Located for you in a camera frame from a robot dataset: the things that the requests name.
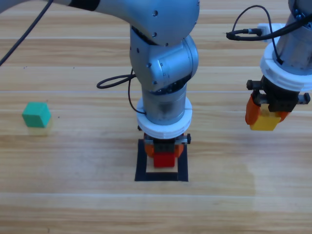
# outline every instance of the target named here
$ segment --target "yellow block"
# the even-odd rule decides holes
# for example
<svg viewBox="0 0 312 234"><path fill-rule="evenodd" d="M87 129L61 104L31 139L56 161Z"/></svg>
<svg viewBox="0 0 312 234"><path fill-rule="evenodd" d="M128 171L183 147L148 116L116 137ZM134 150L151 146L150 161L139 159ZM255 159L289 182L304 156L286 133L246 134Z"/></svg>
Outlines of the yellow block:
<svg viewBox="0 0 312 234"><path fill-rule="evenodd" d="M281 117L278 112L270 112L269 105L261 105L261 114L254 125L250 126L253 131L273 131Z"/></svg>

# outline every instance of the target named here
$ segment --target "cable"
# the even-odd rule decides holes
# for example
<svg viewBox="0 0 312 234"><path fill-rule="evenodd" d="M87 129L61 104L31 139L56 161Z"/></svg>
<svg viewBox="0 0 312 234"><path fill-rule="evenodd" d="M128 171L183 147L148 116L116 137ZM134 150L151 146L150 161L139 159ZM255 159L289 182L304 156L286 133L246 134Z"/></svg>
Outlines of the cable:
<svg viewBox="0 0 312 234"><path fill-rule="evenodd" d="M132 109L139 113L139 114L143 114L143 115L146 115L146 112L141 112L141 111L138 111L132 104L131 102L131 98L130 98L130 85L131 85L131 80L133 78L137 77L135 74L133 74L133 69L131 69L131 73L129 75L122 75L122 76L117 76L117 77L111 77L111 78L108 78L108 79L105 79L105 80L102 80L101 82L99 82L97 84L97 88L98 89L108 89L108 88L111 88L111 87L115 87L117 85L120 85L120 84L123 84L125 82L129 82L129 85L128 85L128 99L129 99L129 103L130 103L130 106L132 107ZM118 82L115 82L113 84L108 84L108 85L104 85L102 86L102 84L108 82L108 81L111 81L111 80L114 80L114 79L120 79L120 78L126 78L126 79L123 79L121 81L118 81Z"/></svg>
<svg viewBox="0 0 312 234"><path fill-rule="evenodd" d="M269 39L274 39L277 37L281 37L284 36L288 33L291 33L297 29L299 29L302 26L305 26L306 24L308 24L309 22L312 22L312 14L304 17L301 20L298 20L294 23L291 23L273 33L264 35L264 36L259 36L259 37L240 37L237 36L236 34L238 34L238 31L232 31L232 32L228 32L226 33L226 37L230 40L239 40L239 41L261 41L261 40L269 40Z"/></svg>
<svg viewBox="0 0 312 234"><path fill-rule="evenodd" d="M263 9L263 10L265 11L265 13L267 14L268 20L269 20L269 26L270 26L270 33L271 33L271 34L273 33L272 21L271 21L271 17L270 17L270 14L269 14L268 10L267 10L264 6L261 6L261 5L253 5L253 6L248 7L247 9L245 9L245 10L237 17L237 19L236 19L236 21L235 21L235 23L234 23L233 29L232 29L232 34L234 34L234 35L236 36L236 34L244 33L244 34L257 34L257 35L259 36L258 31L257 31L256 29L251 29L251 32L250 32L250 30L248 30L248 29L234 31L234 30L235 30L235 27L236 27L236 25L237 25L237 23L238 23L238 21L239 21L239 19L240 19L248 10L250 10L250 9L252 9L252 8L256 8L256 7ZM279 56L279 54L278 54L278 52L277 52L277 48L276 48L276 44L275 44L274 38L272 38L272 42L273 42L273 47L274 47L274 51L275 51L275 54L276 54L277 61L278 61L280 64L283 64L283 60L281 60L281 58L280 58L280 56Z"/></svg>
<svg viewBox="0 0 312 234"><path fill-rule="evenodd" d="M14 44L14 46L9 50L9 52L0 60L0 66L2 66L7 59L13 54L13 52L18 48L18 46L25 40L25 38L30 34L30 32L34 29L34 27L37 25L37 23L40 21L40 19L43 17L43 15L46 13L46 11L49 9L51 4L53 3L53 0L49 0L44 9L40 12L40 14L37 16L35 21L30 25L30 27L27 29L27 31L21 36L21 38Z"/></svg>

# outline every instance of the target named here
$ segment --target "white ring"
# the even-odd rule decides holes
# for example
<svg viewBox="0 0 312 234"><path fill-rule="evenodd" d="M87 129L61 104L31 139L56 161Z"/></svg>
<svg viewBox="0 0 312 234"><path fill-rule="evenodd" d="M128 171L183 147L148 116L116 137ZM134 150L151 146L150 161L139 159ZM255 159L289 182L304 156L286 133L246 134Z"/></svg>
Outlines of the white ring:
<svg viewBox="0 0 312 234"><path fill-rule="evenodd" d="M141 98L136 106L138 111L144 111L143 99ZM192 104L188 98L185 99L185 112L177 123L171 125L158 125L150 122L143 114L137 113L136 119L139 127L147 135L157 139L172 139L186 132L192 121Z"/></svg>
<svg viewBox="0 0 312 234"><path fill-rule="evenodd" d="M295 92L312 89L312 75L300 76L283 70L273 60L273 52L273 44L270 43L265 49L260 63L261 71L269 81L278 87Z"/></svg>

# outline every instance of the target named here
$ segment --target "green cube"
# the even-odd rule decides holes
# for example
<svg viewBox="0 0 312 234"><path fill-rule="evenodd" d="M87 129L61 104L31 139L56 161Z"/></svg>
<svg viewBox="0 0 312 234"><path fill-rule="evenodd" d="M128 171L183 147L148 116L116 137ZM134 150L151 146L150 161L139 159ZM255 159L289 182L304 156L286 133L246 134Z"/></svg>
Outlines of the green cube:
<svg viewBox="0 0 312 234"><path fill-rule="evenodd" d="M22 114L23 119L30 128L45 128L51 118L47 103L29 102Z"/></svg>

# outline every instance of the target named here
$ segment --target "black square marking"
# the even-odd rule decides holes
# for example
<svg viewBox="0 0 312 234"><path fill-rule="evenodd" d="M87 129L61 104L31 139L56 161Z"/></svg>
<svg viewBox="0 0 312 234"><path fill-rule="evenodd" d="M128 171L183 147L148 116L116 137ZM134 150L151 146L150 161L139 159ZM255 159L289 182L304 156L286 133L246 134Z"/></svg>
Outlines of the black square marking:
<svg viewBox="0 0 312 234"><path fill-rule="evenodd" d="M177 172L146 172L147 155L144 150L144 141L138 140L135 181L183 181L189 182L187 145L177 161Z"/></svg>

